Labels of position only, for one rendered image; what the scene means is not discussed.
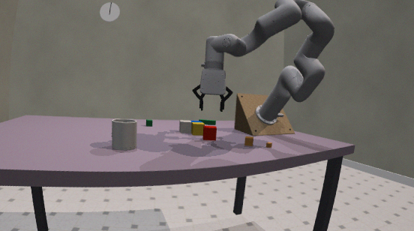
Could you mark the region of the red cube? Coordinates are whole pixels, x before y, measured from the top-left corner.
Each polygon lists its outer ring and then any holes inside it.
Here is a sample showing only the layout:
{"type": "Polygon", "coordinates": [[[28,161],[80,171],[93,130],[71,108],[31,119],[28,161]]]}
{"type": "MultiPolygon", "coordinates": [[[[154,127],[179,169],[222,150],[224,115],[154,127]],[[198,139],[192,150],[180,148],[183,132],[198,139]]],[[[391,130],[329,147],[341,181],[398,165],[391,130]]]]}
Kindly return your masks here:
{"type": "Polygon", "coordinates": [[[203,140],[215,140],[216,141],[216,126],[204,126],[203,125],[203,140]]]}

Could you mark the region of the green wooden bar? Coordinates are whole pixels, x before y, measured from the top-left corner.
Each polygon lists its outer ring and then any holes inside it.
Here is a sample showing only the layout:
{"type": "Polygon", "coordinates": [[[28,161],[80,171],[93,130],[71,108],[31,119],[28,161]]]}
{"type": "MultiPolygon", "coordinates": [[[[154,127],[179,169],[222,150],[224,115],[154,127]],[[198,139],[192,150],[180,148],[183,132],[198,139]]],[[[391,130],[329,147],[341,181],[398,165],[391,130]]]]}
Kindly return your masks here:
{"type": "Polygon", "coordinates": [[[216,125],[216,121],[215,120],[199,119],[199,121],[203,122],[205,125],[216,125]]]}

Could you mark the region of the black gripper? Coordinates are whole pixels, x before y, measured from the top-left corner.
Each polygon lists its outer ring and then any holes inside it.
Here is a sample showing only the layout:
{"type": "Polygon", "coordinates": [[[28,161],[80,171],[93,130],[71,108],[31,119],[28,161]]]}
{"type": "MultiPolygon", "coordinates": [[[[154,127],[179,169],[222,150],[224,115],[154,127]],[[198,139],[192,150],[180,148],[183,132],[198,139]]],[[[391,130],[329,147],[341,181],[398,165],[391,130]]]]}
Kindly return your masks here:
{"type": "Polygon", "coordinates": [[[201,111],[203,111],[203,97],[205,95],[220,95],[220,111],[223,112],[224,102],[233,92],[226,87],[225,70],[220,68],[205,68],[202,70],[200,85],[193,89],[193,93],[199,99],[199,108],[201,111]],[[202,93],[201,96],[197,93],[198,89],[202,93]],[[228,95],[224,97],[226,91],[228,91],[228,95]]]}

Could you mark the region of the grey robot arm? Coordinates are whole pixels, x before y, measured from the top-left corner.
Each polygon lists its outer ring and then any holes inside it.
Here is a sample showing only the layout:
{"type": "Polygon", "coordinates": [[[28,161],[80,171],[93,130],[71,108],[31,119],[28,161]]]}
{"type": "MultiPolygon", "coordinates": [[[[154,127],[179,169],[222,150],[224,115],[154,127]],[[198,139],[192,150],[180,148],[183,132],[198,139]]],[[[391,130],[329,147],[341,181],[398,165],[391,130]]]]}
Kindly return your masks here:
{"type": "Polygon", "coordinates": [[[257,118],[267,125],[273,125],[277,117],[284,117],[280,112],[291,96],[297,102],[305,101],[323,80],[325,68],[317,58],[335,33],[330,18],[313,2],[277,0],[274,10],[258,18],[253,31],[243,38],[225,34],[206,40],[205,62],[201,67],[224,69],[224,53],[244,56],[300,20],[304,20],[313,33],[307,36],[295,56],[296,67],[287,66],[281,71],[263,105],[256,108],[257,118]]]}

